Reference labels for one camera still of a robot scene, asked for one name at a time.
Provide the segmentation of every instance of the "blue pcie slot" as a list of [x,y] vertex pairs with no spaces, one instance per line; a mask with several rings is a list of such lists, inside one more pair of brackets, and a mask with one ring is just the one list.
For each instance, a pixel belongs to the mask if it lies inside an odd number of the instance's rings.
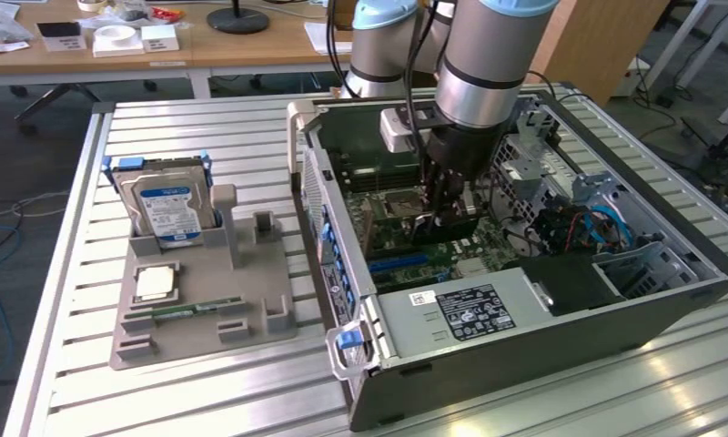
[[408,257],[388,259],[386,261],[375,261],[370,264],[370,272],[399,269],[400,267],[420,266],[428,262],[428,257],[424,253],[411,255]]

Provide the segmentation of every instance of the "motherboard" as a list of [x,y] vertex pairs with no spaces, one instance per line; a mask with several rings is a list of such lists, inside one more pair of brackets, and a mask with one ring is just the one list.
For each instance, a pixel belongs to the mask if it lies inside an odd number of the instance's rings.
[[502,226],[482,218],[468,239],[415,246],[419,188],[348,193],[346,206],[379,293],[491,273],[519,257]]

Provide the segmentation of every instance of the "robotic end effector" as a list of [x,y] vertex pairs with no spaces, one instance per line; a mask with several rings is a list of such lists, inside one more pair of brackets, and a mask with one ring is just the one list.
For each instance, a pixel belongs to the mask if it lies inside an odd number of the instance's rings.
[[[391,150],[410,145],[422,161],[424,210],[431,219],[416,220],[419,244],[459,239],[475,231],[484,210],[472,194],[475,183],[513,126],[521,85],[558,1],[459,0],[436,100],[382,114]],[[420,116],[407,117],[411,111]],[[427,129],[424,141],[414,134]]]

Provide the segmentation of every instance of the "gray carpet floor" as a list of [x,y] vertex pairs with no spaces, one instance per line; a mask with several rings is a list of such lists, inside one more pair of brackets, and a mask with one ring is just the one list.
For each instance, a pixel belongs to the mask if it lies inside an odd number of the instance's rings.
[[[675,27],[654,33],[642,55],[654,61],[674,35]],[[682,47],[669,73],[674,73],[685,58],[699,45],[693,38]],[[335,83],[331,74],[319,75],[322,85]],[[156,81],[159,90],[151,93],[143,89],[140,81],[106,83],[91,86],[92,91],[108,101],[168,100],[192,98],[192,89],[183,79]],[[670,83],[665,74],[655,88]],[[60,99],[36,115],[32,122],[39,134],[25,137],[15,128],[12,117],[49,90],[49,86],[29,86],[29,97],[17,98],[0,87],[0,199],[20,199],[49,191],[65,190],[72,183],[79,159],[81,142],[87,132],[91,104],[76,93]],[[254,94],[286,94],[312,92],[308,75],[274,75],[263,78],[263,89],[250,87],[250,77],[227,77],[216,81],[215,97]],[[691,86],[694,101],[678,100],[669,113],[675,117],[694,116],[707,121],[710,128],[719,134],[727,127],[715,120],[728,105],[728,55],[718,52]],[[630,99],[617,99],[606,107],[610,114],[635,134],[662,126],[669,122],[665,116],[638,107]],[[666,129],[649,140],[677,153],[687,150],[686,139],[681,136],[681,126]],[[61,199],[55,199],[28,212],[57,208]],[[0,224],[12,226],[15,217],[0,218]],[[13,329],[16,358],[8,369],[0,374],[0,435],[5,424],[7,412],[15,390],[13,380],[19,377],[23,353],[31,335],[37,302],[44,287],[48,263],[61,223],[61,215],[47,218],[27,218],[21,224],[21,246],[16,254],[0,265],[0,299],[4,302],[7,316]],[[0,230],[0,239],[5,232]],[[5,333],[0,325],[0,364],[7,353]]]

